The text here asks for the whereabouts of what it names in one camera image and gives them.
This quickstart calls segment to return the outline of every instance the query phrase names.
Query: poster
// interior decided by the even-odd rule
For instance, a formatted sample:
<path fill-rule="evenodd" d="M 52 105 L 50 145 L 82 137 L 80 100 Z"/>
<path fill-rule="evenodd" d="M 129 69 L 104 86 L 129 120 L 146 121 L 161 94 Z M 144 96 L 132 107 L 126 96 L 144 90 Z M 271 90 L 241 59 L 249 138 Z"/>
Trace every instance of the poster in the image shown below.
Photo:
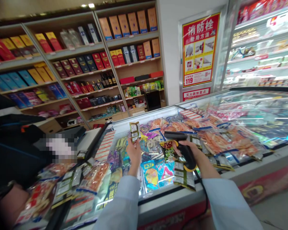
<path fill-rule="evenodd" d="M 210 87 L 204 88 L 204 89 L 192 90 L 192 91 L 188 91 L 188 92 L 183 92 L 182 93 L 182 99 L 183 99 L 183 101 L 191 100 L 191 99 L 196 98 L 196 97 L 208 95 L 209 93 L 210 93 Z"/>
<path fill-rule="evenodd" d="M 211 82 L 220 13 L 182 25 L 183 87 Z"/>

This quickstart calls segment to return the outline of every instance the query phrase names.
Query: packaged food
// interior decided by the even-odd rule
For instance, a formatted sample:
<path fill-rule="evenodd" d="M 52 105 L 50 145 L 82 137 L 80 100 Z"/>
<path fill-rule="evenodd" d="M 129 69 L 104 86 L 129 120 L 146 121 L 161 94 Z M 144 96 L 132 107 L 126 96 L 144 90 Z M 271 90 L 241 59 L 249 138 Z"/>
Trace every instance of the packaged food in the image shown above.
<path fill-rule="evenodd" d="M 107 162 L 96 161 L 90 172 L 83 178 L 77 191 L 90 192 L 96 195 L 109 167 L 110 164 Z"/>
<path fill-rule="evenodd" d="M 181 162 L 175 162 L 174 184 L 196 191 L 193 173 L 187 172 Z"/>

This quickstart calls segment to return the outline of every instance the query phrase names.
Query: black box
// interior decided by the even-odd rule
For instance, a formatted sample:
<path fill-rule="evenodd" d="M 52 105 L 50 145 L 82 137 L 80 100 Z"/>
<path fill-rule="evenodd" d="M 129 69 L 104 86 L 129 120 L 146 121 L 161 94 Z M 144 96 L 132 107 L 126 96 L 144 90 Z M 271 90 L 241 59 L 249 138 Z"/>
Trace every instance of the black box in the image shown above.
<path fill-rule="evenodd" d="M 88 65 L 90 71 L 96 71 L 96 70 L 97 70 L 97 67 L 96 67 L 96 65 L 95 65 L 95 62 L 94 62 L 94 60 L 93 60 L 92 55 L 91 55 L 91 54 L 88 54 L 88 55 L 84 55 L 83 57 L 84 57 L 87 65 Z"/>
<path fill-rule="evenodd" d="M 149 78 L 149 74 L 146 74 L 146 75 L 141 75 L 141 76 L 135 77 L 134 79 L 136 81 L 140 81 L 140 80 L 145 80 L 145 79 L 148 79 L 148 78 Z"/>

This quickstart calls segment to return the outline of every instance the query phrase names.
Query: wall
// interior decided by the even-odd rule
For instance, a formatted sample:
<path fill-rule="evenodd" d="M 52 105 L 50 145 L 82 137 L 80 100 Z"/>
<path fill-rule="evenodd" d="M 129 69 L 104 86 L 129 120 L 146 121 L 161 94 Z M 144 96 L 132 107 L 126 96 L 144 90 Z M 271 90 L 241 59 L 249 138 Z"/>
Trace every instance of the wall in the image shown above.
<path fill-rule="evenodd" d="M 178 21 L 226 3 L 227 0 L 157 0 L 168 105 L 180 102 Z"/>

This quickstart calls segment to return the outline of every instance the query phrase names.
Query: snack package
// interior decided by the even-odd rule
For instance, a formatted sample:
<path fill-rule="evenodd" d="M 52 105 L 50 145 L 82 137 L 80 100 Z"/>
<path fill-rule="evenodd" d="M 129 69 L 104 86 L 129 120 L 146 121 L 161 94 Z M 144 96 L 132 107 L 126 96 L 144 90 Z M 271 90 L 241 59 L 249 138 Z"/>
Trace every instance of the snack package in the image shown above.
<path fill-rule="evenodd" d="M 130 125 L 132 143 L 134 143 L 138 138 L 141 138 L 139 122 L 135 123 L 130 122 L 129 125 Z"/>
<path fill-rule="evenodd" d="M 175 162 L 174 184 L 184 188 L 195 190 L 194 176 L 192 172 L 187 172 L 183 167 L 183 163 Z"/>
<path fill-rule="evenodd" d="M 83 178 L 80 186 L 77 188 L 77 191 L 89 192 L 96 195 L 109 167 L 110 164 L 107 162 L 96 161 L 90 172 Z"/>

